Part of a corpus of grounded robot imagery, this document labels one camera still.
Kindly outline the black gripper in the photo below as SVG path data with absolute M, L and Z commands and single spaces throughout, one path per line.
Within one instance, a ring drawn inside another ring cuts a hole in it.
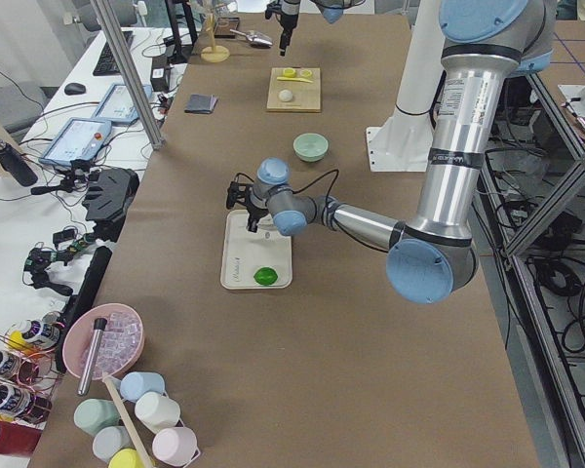
M 284 12 L 280 14 L 280 25 L 283 28 L 279 42 L 279 51 L 281 56 L 286 54 L 287 48 L 290 45 L 292 39 L 292 33 L 297 27 L 297 22 L 298 14 L 290 15 Z
M 257 207 L 250 202 L 246 203 L 246 209 L 249 214 L 247 228 L 250 232 L 256 232 L 257 224 L 261 219 L 267 216 L 267 210 Z

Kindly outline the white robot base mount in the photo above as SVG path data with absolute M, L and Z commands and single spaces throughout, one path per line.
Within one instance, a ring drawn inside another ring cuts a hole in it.
M 423 172 L 433 139 L 433 107 L 443 67 L 445 36 L 439 26 L 439 0 L 419 4 L 395 110 L 380 127 L 367 128 L 373 172 Z

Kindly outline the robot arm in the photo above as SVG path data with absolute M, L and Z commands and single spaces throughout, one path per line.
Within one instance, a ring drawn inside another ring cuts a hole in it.
M 546 67 L 556 19 L 553 1 L 443 1 L 438 60 L 447 76 L 415 216 L 408 222 L 342 204 L 330 195 L 298 196 L 288 165 L 267 158 L 251 184 L 233 182 L 227 205 L 249 213 L 255 232 L 269 215 L 294 236 L 310 223 L 339 230 L 387 253 L 386 274 L 409 301 L 434 303 L 467 285 L 477 258 L 467 215 L 485 161 L 505 80 Z
M 354 0 L 315 0 L 313 4 L 318 8 L 323 18 L 328 23 L 339 20 L 344 11 L 363 4 L 363 1 Z M 284 57 L 288 46 L 291 43 L 293 32 L 297 27 L 300 12 L 300 1 L 283 0 L 274 4 L 275 13 L 279 16 L 279 24 L 282 27 L 280 36 L 279 51 Z

